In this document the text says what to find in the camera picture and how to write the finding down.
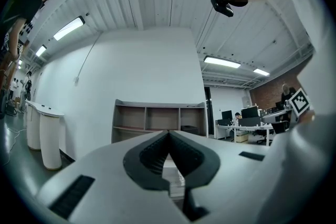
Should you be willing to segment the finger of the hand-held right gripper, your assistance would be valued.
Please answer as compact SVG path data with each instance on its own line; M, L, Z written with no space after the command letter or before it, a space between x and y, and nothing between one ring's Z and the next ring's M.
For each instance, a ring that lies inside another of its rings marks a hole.
M262 117L263 123L280 123L289 121L290 111L281 110Z

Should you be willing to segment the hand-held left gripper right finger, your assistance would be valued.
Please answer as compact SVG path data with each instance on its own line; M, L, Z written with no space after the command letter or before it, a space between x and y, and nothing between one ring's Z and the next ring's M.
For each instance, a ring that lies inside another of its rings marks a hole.
M271 146L238 144L170 131L171 156L185 178L183 212L191 223L240 223L247 215L243 205L259 199L254 190L265 190L272 177L262 174L262 165L277 149L281 136Z

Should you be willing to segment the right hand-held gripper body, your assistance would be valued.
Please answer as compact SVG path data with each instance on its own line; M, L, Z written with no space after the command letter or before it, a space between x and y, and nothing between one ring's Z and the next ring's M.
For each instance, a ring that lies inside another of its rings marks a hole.
M300 88L284 103L284 109L290 112L290 123L301 123L310 115L311 102L305 90Z

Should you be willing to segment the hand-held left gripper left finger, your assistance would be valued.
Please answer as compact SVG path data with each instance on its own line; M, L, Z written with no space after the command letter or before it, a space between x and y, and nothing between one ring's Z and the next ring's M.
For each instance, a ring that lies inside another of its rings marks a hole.
M90 152L45 182L37 201L50 208L79 176L87 176L94 181L69 215L71 223L189 223L167 191L142 189L124 170L126 152L157 134L140 135Z

